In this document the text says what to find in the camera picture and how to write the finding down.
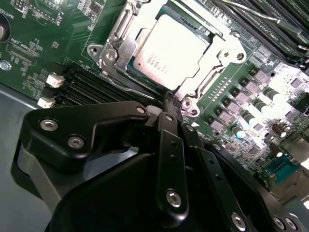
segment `ram slot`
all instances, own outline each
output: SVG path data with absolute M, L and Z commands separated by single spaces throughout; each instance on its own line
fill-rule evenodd
M 309 44 L 309 31 L 289 11 L 287 11 L 277 0 L 251 0 L 251 2 L 263 13 L 279 18 L 302 30 L 297 35 L 286 31 L 289 37 L 297 44 Z
M 249 0 L 237 0 L 238 3 L 245 5 L 255 11 L 259 11 L 253 4 L 249 2 Z M 291 40 L 277 25 L 274 23 L 269 23 L 263 19 L 253 16 L 251 13 L 241 11 L 243 17 L 247 19 L 251 19 L 256 25 L 260 28 L 261 33 L 266 34 L 271 39 L 274 39 L 275 42 L 281 44 L 283 49 L 286 49 L 287 53 L 291 56 L 299 56 L 300 58 L 304 56 L 303 53 L 298 52 L 296 49 L 298 48 L 298 44 L 296 44 L 293 40 Z
M 281 4 L 291 12 L 298 21 L 309 30 L 309 11 L 306 6 L 301 7 L 295 0 L 281 0 Z
M 264 33 L 260 33 L 258 27 L 255 26 L 250 20 L 244 20 L 241 15 L 240 10 L 235 10 L 230 6 L 221 3 L 219 1 L 215 1 L 214 4 L 227 15 L 231 20 L 233 20 L 239 27 L 241 27 L 248 34 L 255 37 L 260 44 L 263 44 L 272 54 L 275 54 L 280 60 L 285 61 L 288 64 L 293 64 L 290 59 L 287 59 L 288 54 L 285 50 L 283 50 L 277 43 L 273 42 L 266 36 Z

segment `screw hole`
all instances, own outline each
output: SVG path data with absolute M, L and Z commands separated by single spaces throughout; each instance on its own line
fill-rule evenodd
M 97 49 L 96 49 L 95 47 L 92 47 L 92 48 L 90 49 L 90 52 L 91 52 L 91 54 L 94 55 L 94 56 L 98 53 L 98 51 L 97 51 Z
M 275 75 L 276 75 L 276 72 L 271 72 L 269 76 L 274 77 Z
M 219 180 L 219 181 L 222 180 L 222 178 L 218 174 L 216 174 L 216 179 Z
M 177 161 L 177 157 L 175 155 L 170 155 L 169 156 L 173 161 Z

